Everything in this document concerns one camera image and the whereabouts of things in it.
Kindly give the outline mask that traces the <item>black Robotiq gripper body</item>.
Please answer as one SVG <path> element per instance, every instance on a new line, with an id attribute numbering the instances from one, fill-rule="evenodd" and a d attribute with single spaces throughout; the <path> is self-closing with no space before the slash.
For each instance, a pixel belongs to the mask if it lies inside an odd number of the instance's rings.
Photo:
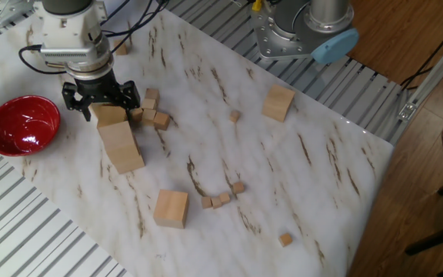
<path id="1" fill-rule="evenodd" d="M 81 80 L 76 78 L 75 84 L 84 87 L 95 97 L 92 102 L 110 102 L 120 105 L 120 85 L 113 71 L 97 79 Z"/>

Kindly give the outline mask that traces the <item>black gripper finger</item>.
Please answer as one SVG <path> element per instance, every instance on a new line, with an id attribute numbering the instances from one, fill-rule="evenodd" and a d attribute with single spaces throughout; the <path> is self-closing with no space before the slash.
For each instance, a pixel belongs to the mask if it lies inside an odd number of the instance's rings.
<path id="1" fill-rule="evenodd" d="M 138 93 L 137 87 L 133 81 L 128 81 L 119 86 L 121 107 L 126 110 L 132 110 L 141 106 L 141 97 Z"/>
<path id="2" fill-rule="evenodd" d="M 82 113 L 87 122 L 91 120 L 91 113 L 88 107 L 92 103 L 92 95 L 87 89 L 79 84 L 65 82 L 62 87 L 62 96 L 68 110 Z"/>

